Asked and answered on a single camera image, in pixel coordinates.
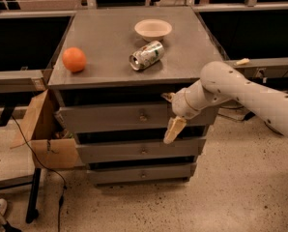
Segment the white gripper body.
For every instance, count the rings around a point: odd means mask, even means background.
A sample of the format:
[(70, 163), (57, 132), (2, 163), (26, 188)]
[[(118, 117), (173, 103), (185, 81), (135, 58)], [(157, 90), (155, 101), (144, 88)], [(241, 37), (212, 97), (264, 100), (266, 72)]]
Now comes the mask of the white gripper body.
[(172, 111), (178, 117), (191, 120), (200, 114), (199, 110), (192, 108), (187, 102), (187, 90), (182, 89), (172, 98)]

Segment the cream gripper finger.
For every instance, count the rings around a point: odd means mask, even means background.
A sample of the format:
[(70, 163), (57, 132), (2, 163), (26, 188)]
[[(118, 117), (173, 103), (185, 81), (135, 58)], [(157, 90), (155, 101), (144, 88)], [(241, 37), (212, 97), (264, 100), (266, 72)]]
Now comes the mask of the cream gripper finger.
[(170, 118), (165, 132), (163, 142), (165, 144), (172, 143), (179, 133), (185, 128), (187, 120), (185, 118), (176, 116), (175, 118)]
[(168, 102), (172, 102), (175, 94), (173, 92), (170, 93), (162, 93), (161, 96)]

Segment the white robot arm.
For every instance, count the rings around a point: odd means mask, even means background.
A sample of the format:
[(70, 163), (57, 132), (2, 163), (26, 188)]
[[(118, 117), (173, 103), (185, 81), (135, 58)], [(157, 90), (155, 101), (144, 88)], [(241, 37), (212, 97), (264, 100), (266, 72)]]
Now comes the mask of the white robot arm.
[(164, 98), (174, 112), (164, 141), (173, 143), (208, 107), (237, 102), (255, 120), (219, 119), (200, 159), (196, 199), (179, 207), (183, 232), (288, 232), (288, 94), (254, 83), (222, 62)]

